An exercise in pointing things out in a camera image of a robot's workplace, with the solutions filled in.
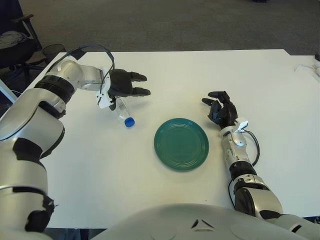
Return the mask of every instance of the plastic water bottle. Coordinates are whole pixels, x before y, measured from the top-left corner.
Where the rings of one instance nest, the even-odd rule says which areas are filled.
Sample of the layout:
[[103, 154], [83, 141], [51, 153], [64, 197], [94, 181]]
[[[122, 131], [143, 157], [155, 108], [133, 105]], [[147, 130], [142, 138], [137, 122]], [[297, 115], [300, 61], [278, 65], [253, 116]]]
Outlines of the plastic water bottle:
[[127, 106], [124, 100], [121, 97], [117, 97], [115, 99], [115, 104], [116, 104], [115, 111], [118, 113], [118, 119], [121, 122], [124, 122], [124, 125], [127, 128], [130, 128], [133, 125], [135, 125], [135, 120], [132, 117], [130, 117], [129, 111], [127, 109]]

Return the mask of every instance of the gray carpet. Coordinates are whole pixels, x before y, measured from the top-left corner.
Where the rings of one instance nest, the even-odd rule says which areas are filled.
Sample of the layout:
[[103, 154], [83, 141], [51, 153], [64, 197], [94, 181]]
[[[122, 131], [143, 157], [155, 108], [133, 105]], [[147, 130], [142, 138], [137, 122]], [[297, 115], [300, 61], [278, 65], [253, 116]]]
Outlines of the gray carpet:
[[112, 51], [285, 49], [314, 55], [317, 0], [20, 0], [43, 46]]

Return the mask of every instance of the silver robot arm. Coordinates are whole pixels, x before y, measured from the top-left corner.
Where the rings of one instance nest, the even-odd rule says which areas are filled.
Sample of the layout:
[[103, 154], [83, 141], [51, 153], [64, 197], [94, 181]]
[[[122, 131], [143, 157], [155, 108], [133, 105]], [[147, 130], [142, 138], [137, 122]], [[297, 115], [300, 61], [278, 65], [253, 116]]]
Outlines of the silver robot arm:
[[[122, 69], [103, 75], [102, 70], [93, 66], [63, 60], [34, 88], [26, 90], [2, 116], [0, 239], [48, 238], [40, 233], [48, 225], [55, 206], [48, 197], [47, 172], [40, 159], [48, 156], [62, 140], [65, 129], [59, 118], [66, 114], [66, 104], [77, 89], [95, 91], [94, 97], [101, 108], [113, 105], [112, 74], [113, 88], [123, 97], [135, 89], [131, 81], [147, 80], [143, 75]], [[150, 94], [147, 89], [138, 89], [144, 95]]]
[[258, 176], [247, 154], [243, 136], [248, 121], [238, 118], [235, 106], [225, 91], [210, 92], [202, 101], [211, 106], [209, 119], [221, 127], [224, 159], [232, 181], [234, 207], [237, 211], [260, 218], [309, 240], [320, 239], [320, 226], [298, 216], [283, 214], [276, 195]]

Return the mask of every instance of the office chair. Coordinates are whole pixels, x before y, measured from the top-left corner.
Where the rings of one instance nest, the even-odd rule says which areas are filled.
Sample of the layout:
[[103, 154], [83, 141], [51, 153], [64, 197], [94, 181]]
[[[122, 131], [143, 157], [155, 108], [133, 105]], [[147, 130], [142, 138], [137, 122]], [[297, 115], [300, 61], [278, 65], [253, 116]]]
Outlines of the office chair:
[[23, 14], [18, 0], [0, 0], [0, 35], [7, 31], [17, 31], [26, 34], [28, 37], [32, 36], [32, 39], [28, 38], [15, 46], [0, 49], [0, 69], [16, 70], [6, 82], [24, 73], [25, 87], [31, 82], [29, 70], [41, 71], [44, 69], [36, 65], [42, 63], [45, 58], [30, 64], [26, 63], [35, 52], [42, 49], [38, 36], [30, 22], [30, 18], [33, 16], [33, 14]]

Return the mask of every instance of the wire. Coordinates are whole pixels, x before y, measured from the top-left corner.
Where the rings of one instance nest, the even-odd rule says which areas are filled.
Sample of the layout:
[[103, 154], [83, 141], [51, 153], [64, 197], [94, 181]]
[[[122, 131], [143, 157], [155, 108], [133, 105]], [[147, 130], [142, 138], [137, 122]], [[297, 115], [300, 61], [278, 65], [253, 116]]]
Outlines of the wire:
[[256, 146], [256, 157], [255, 157], [254, 162], [252, 163], [252, 166], [255, 166], [259, 160], [259, 157], [260, 157], [260, 145], [259, 145], [259, 142], [258, 142], [256, 136], [251, 131], [244, 130], [244, 132], [249, 134], [252, 137], [252, 139], [255, 143], [255, 146]]
[[232, 183], [232, 179], [230, 180], [229, 185], [228, 185], [228, 193], [229, 193], [229, 198], [230, 198], [230, 201], [231, 201], [231, 203], [233, 205], [233, 208], [236, 208], [235, 203], [234, 203], [234, 201], [232, 201], [232, 197], [231, 197], [231, 194], [230, 194], [230, 185], [231, 185], [231, 183]]
[[15, 93], [18, 93], [18, 94], [22, 94], [22, 92], [19, 92], [19, 91], [16, 91], [16, 90], [12, 90], [12, 89], [10, 89], [11, 90], [11, 92], [15, 92]]
[[110, 69], [106, 72], [106, 74], [103, 77], [103, 80], [102, 80], [101, 85], [100, 85], [100, 94], [102, 93], [102, 86], [105, 84], [105, 79], [106, 79], [107, 75], [110, 73], [110, 71], [112, 69], [115, 69], [115, 65], [114, 64], [110, 67]]
[[71, 51], [66, 52], [62, 57], [60, 57], [57, 61], [55, 61], [46, 72], [49, 72], [53, 67], [55, 67], [59, 62], [61, 62], [63, 59], [65, 59], [66, 57], [70, 56], [73, 52], [77, 51], [77, 50], [82, 50], [82, 49], [86, 49], [86, 48], [98, 48], [98, 49], [102, 49], [111, 59], [112, 61], [112, 67], [113, 69], [115, 69], [115, 58], [112, 55], [112, 53], [110, 52], [109, 49], [105, 48], [104, 46], [101, 45], [97, 45], [97, 44], [87, 44], [87, 45], [80, 45], [74, 49], [72, 49]]
[[[252, 137], [252, 139], [255, 143], [255, 146], [256, 146], [256, 157], [255, 157], [254, 162], [252, 163], [252, 166], [255, 166], [259, 160], [259, 157], [260, 157], [260, 145], [259, 145], [259, 142], [258, 142], [256, 136], [253, 134], [253, 132], [248, 131], [248, 130], [244, 130], [244, 132], [249, 134]], [[229, 193], [229, 198], [230, 198], [230, 201], [231, 201], [233, 207], [236, 208], [236, 205], [235, 205], [234, 201], [232, 200], [231, 193], [230, 193], [231, 183], [232, 183], [232, 179], [230, 180], [229, 185], [228, 185], [228, 193]]]

